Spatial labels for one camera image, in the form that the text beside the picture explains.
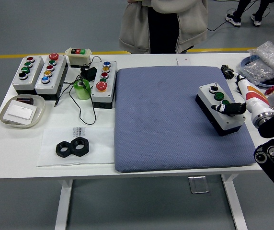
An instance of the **green tape roll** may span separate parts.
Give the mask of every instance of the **green tape roll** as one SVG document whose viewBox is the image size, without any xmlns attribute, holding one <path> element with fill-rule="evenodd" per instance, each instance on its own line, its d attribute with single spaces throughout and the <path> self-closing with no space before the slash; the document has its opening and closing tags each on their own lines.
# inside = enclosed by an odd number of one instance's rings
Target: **green tape roll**
<svg viewBox="0 0 274 230">
<path fill-rule="evenodd" d="M 90 89 L 89 81 L 83 79 L 83 82 L 84 82 L 84 85 L 86 86 L 87 90 L 84 89 L 81 81 L 75 82 L 73 84 L 73 87 L 74 87 L 76 95 L 78 96 L 78 98 L 80 100 L 87 100 L 90 98 L 91 89 Z"/>
</svg>

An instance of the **white tray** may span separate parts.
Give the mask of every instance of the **white tray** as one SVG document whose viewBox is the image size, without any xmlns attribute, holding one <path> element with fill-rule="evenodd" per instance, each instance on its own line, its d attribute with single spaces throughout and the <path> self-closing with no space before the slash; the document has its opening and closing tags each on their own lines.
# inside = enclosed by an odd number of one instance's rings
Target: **white tray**
<svg viewBox="0 0 274 230">
<path fill-rule="evenodd" d="M 21 125 L 21 124 L 17 124 L 15 122 L 11 122 L 11 121 L 6 121 L 6 120 L 3 119 L 3 117 L 5 115 L 5 112 L 6 112 L 7 108 L 8 108 L 8 106 L 9 106 L 9 104 L 11 103 L 11 101 L 12 100 L 16 100 L 19 97 L 31 97 L 31 98 L 33 98 L 33 100 L 34 100 L 34 106 L 37 107 L 36 112 L 35 112 L 34 117 L 33 117 L 33 120 L 28 125 Z M 20 94 L 20 95 L 14 96 L 13 98 L 11 98 L 11 99 L 9 99 L 7 101 L 7 103 L 5 104 L 4 108 L 2 109 L 2 111 L 0 113 L 0 120 L 1 120 L 2 123 L 6 124 L 8 126 L 11 126 L 11 127 L 17 127 L 17 128 L 29 128 L 29 127 L 32 127 L 41 118 L 42 113 L 43 113 L 44 108 L 45 108 L 45 104 L 46 104 L 45 100 L 41 96 L 38 96 L 38 95 Z"/>
</svg>

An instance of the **plastic bag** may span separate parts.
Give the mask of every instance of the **plastic bag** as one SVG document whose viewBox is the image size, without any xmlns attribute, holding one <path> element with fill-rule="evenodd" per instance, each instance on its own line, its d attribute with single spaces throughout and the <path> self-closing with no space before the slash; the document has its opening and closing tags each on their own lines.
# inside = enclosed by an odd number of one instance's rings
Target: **plastic bag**
<svg viewBox="0 0 274 230">
<path fill-rule="evenodd" d="M 258 55 L 274 73 L 274 44 L 271 41 L 267 41 L 256 49 L 249 50 L 249 52 L 251 55 Z"/>
<path fill-rule="evenodd" d="M 254 85 L 274 78 L 274 70 L 266 65 L 261 59 L 239 67 L 242 74 Z"/>
</svg>

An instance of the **white sneaker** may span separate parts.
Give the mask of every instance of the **white sneaker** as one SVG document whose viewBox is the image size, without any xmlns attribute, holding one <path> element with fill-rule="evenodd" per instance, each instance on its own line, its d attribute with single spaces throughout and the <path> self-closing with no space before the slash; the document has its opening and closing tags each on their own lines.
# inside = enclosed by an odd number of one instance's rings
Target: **white sneaker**
<svg viewBox="0 0 274 230">
<path fill-rule="evenodd" d="M 255 20 L 255 14 L 252 14 L 252 15 L 251 15 L 251 19 L 252 19 L 252 21 L 253 21 L 254 26 L 256 26 L 256 27 L 261 26 L 261 21 L 256 21 L 256 20 Z"/>
<path fill-rule="evenodd" d="M 227 22 L 231 23 L 235 27 L 241 26 L 241 19 L 235 18 L 234 13 L 228 13 L 227 15 L 225 15 L 225 20 L 227 20 Z"/>
</svg>

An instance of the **small sticker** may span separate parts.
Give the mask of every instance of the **small sticker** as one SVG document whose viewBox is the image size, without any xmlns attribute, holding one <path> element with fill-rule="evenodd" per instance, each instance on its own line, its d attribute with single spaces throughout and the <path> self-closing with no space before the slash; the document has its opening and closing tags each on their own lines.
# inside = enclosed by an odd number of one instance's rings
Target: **small sticker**
<svg viewBox="0 0 274 230">
<path fill-rule="evenodd" d="M 76 127 L 73 128 L 73 137 L 84 137 L 86 128 L 84 127 Z"/>
</svg>

